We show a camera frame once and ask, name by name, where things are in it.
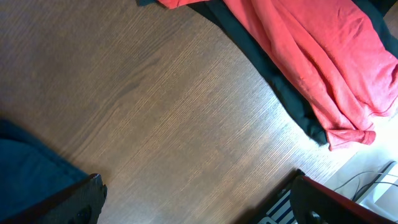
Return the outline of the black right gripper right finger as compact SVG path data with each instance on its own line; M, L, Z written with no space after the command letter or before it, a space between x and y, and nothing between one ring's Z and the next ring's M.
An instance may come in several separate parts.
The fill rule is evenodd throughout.
M304 175L293 181L290 205L298 224L393 224Z

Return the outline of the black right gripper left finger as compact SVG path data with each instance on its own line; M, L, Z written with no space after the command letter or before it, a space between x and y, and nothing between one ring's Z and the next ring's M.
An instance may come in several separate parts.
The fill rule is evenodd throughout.
M97 224L108 188L100 174L91 174L2 223Z

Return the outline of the navy blue shorts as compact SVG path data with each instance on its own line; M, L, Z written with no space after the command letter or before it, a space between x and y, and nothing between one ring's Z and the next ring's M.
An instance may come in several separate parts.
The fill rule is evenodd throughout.
M1 220L87 177L26 130L1 120Z

